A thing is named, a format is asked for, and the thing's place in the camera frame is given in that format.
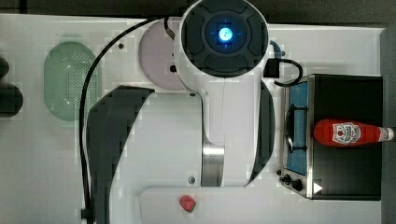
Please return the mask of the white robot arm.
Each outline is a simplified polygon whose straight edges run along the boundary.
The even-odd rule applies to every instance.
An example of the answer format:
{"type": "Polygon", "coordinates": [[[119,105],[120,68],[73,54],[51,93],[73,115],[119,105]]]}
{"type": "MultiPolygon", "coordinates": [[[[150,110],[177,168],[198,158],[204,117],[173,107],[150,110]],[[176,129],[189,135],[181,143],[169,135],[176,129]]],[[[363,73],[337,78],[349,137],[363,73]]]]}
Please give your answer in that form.
{"type": "Polygon", "coordinates": [[[267,22],[248,0],[197,0],[174,39],[179,93],[120,85],[90,110],[95,224],[143,224],[147,189],[244,187],[274,110],[267,22]]]}

